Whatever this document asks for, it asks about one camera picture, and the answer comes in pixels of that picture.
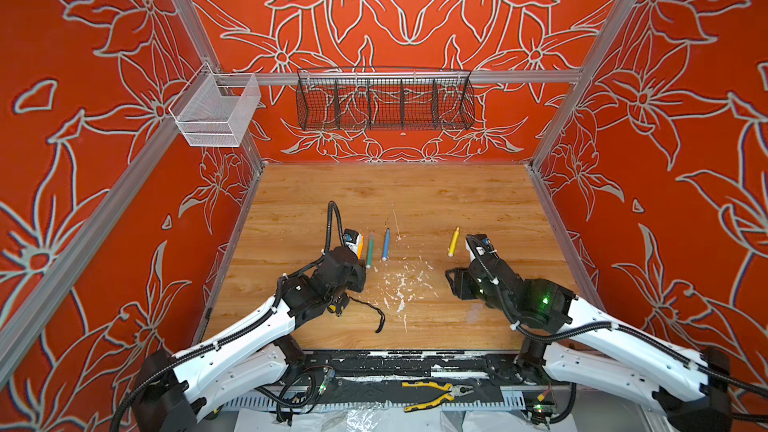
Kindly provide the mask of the clear pen cap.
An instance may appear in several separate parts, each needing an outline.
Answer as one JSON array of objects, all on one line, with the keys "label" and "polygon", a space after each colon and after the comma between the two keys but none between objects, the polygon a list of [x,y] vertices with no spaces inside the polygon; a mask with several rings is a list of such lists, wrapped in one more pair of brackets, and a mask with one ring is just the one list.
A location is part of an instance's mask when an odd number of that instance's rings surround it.
[{"label": "clear pen cap", "polygon": [[484,306],[482,304],[480,303],[473,304],[466,314],[466,323],[467,324],[477,323],[481,318],[483,310],[484,310]]}]

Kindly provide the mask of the green marker pen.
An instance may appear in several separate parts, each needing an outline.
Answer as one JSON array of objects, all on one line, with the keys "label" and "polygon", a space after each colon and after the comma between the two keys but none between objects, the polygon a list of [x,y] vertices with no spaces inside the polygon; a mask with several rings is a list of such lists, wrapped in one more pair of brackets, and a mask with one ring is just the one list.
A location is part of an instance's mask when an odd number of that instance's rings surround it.
[{"label": "green marker pen", "polygon": [[366,253],[366,269],[371,269],[373,266],[374,249],[375,249],[375,234],[371,232],[368,236],[368,246],[367,246],[367,253]]}]

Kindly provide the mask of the orange marker pen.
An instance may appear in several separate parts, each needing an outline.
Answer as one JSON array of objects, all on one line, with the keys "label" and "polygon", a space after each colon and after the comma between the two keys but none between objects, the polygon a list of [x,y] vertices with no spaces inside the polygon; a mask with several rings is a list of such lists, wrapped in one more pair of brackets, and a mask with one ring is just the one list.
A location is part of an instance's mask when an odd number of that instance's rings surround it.
[{"label": "orange marker pen", "polygon": [[364,251],[364,235],[359,234],[358,240],[357,240],[357,257],[358,259],[362,259],[363,251]]}]

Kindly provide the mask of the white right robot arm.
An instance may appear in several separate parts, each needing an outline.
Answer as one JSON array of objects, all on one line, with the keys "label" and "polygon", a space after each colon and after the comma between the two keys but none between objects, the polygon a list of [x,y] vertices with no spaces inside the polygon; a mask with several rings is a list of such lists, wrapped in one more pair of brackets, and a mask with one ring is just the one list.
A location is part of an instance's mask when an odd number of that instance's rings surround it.
[{"label": "white right robot arm", "polygon": [[729,359],[712,348],[656,338],[552,281],[522,278],[496,254],[475,255],[445,276],[454,296],[500,311],[523,336],[512,370],[525,383],[566,382],[612,394],[664,416],[677,431],[767,421],[733,411],[730,387],[761,398],[767,390],[735,379]]}]

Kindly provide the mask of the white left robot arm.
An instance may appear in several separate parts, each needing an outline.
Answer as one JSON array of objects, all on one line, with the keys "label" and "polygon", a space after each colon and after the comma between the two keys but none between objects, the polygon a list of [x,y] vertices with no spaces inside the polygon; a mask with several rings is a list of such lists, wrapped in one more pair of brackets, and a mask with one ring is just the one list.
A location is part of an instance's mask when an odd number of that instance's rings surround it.
[{"label": "white left robot arm", "polygon": [[146,358],[110,430],[132,414],[141,431],[189,431],[246,390],[279,381],[303,356],[292,332],[328,310],[341,313],[365,281],[364,264],[345,245],[281,276],[273,296],[235,325],[186,350]]}]

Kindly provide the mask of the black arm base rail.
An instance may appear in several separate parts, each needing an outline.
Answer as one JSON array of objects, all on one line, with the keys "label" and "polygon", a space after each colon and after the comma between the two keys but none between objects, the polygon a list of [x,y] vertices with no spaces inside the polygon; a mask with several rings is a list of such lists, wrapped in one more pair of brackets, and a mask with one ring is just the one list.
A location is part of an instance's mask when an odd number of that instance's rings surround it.
[{"label": "black arm base rail", "polygon": [[384,381],[431,378],[493,385],[531,385],[514,351],[483,350],[307,350],[298,366],[329,367],[340,378]]}]

